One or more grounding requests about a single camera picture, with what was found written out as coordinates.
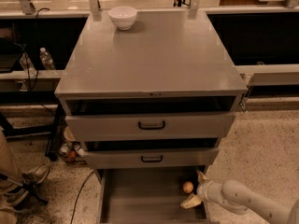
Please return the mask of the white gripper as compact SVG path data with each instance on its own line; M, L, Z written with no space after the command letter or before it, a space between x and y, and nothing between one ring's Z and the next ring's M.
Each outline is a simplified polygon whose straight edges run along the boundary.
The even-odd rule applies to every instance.
M191 193L190 196L180 204L183 209L190 209L203 202L214 203L217 201L216 183L208 180L206 175L200 170L196 171L198 176L199 186L197 187L197 195Z

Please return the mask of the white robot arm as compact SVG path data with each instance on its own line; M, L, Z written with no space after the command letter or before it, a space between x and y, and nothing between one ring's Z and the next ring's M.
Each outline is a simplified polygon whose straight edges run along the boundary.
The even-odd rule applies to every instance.
M201 203L216 203L227 211L245 215L250 209L269 224L299 224L299 200L292 207L267 199L236 180L218 183L196 171L199 185L196 193L180 204L183 209L193 208Z

